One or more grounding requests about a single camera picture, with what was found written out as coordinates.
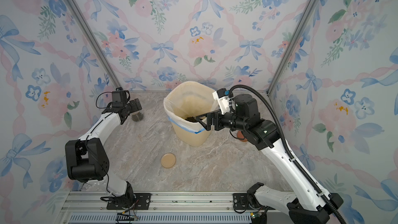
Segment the glass jar light wood lid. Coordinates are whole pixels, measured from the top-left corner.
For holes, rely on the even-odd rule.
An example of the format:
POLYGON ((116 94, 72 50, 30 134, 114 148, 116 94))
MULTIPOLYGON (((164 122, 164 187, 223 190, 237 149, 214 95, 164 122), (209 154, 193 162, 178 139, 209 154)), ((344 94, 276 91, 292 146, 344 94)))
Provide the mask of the glass jar light wood lid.
POLYGON ((137 112, 131 115, 131 118, 134 122, 140 122, 144 119, 144 114, 141 112, 137 112))

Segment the red jar lid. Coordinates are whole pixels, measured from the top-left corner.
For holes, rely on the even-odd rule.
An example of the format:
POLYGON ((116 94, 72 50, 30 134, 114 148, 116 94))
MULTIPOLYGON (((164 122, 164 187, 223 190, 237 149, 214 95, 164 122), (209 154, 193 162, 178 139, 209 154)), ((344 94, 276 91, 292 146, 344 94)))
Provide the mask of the red jar lid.
POLYGON ((238 138, 238 140, 242 141, 242 142, 247 142, 248 140, 244 137, 243 133, 241 131, 238 131, 236 134, 236 137, 238 138))

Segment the tan jar lid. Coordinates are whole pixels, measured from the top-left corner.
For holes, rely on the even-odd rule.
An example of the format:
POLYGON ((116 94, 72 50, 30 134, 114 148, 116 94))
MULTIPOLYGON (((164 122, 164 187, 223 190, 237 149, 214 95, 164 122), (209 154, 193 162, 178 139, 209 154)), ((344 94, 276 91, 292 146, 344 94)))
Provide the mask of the tan jar lid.
POLYGON ((171 169, 176 165, 176 156, 172 153, 166 153, 161 158, 161 166, 165 169, 171 169))

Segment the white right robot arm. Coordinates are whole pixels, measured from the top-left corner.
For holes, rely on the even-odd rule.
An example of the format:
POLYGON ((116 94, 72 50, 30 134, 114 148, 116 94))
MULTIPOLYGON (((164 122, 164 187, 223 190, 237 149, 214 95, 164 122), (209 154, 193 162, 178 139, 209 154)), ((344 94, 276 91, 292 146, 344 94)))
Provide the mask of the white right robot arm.
POLYGON ((291 192, 282 192, 256 183, 247 190, 244 208, 273 208, 288 215, 295 224, 326 224, 331 215, 339 217, 342 197, 330 193, 310 175, 291 151, 276 122, 261 118, 255 98, 240 94, 229 99, 217 92, 214 98, 220 109, 198 115, 196 121, 207 131, 240 131, 244 139, 272 161, 292 188, 291 192))

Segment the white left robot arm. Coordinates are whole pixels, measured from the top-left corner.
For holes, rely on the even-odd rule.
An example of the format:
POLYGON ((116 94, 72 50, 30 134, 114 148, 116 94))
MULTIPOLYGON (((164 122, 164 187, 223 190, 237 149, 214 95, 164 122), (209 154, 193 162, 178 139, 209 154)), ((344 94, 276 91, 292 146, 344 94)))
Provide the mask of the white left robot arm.
POLYGON ((142 110, 139 99, 131 99, 127 90, 112 92, 112 101, 103 108, 99 120, 77 140, 65 145, 66 168, 69 179, 97 185, 108 193, 101 200, 122 209, 137 203, 131 184, 110 170, 104 149, 113 130, 125 123, 129 115, 142 110))

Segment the cream ribbed trash bin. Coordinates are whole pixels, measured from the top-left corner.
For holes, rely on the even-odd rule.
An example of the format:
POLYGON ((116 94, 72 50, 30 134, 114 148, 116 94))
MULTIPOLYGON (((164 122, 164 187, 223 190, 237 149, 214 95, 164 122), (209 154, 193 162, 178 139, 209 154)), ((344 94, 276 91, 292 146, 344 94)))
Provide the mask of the cream ribbed trash bin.
POLYGON ((184 130, 183 128, 179 127, 176 124, 172 124, 174 131, 177 137, 185 142, 186 144, 193 146, 193 147, 200 147, 202 146, 208 137, 211 134, 211 131, 202 131, 200 133, 191 133, 189 131, 184 130))

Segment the translucent bin liner blue band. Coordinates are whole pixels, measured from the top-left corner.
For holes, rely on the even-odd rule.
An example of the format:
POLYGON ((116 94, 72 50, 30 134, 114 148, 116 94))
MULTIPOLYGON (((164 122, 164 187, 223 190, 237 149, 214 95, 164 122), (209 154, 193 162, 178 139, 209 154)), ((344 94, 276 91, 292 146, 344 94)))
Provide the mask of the translucent bin liner blue band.
POLYGON ((177 127, 194 134, 205 129, 198 122, 186 119, 196 117, 218 108, 213 98, 214 89, 198 82, 184 82, 172 90, 163 100, 164 110, 168 119, 177 127))

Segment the aluminium mounting rail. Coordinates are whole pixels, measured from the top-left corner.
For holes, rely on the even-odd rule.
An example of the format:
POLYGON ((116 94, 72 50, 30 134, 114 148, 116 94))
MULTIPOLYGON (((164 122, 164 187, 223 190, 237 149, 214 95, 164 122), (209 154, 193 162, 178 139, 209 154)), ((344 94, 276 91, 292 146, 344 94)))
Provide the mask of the aluminium mounting rail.
POLYGON ((245 192, 137 192, 130 209, 106 203, 99 191, 72 192, 57 224, 312 224, 327 223, 325 202, 307 191, 299 198, 292 191, 262 187, 245 192))

